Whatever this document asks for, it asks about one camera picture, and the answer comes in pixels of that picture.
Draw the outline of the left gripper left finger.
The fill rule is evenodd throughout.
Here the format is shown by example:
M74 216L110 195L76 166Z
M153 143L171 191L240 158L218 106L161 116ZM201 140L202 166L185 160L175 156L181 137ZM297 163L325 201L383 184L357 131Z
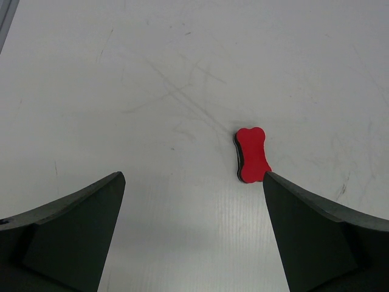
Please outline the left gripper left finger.
M1 219L1 291L97 291L125 184L115 172Z

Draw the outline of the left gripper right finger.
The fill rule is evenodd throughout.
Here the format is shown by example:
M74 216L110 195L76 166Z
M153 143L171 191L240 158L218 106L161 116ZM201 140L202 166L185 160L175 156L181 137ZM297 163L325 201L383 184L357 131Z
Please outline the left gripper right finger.
M273 172L263 189L290 291L388 291L388 220Z

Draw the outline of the red bone-shaped eraser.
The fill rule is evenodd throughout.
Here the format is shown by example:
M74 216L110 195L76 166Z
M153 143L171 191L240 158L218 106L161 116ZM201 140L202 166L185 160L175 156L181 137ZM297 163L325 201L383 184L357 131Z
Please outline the red bone-shaped eraser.
M260 127L240 128L233 141L238 157L238 178L246 184L262 182L272 169L265 152L266 134Z

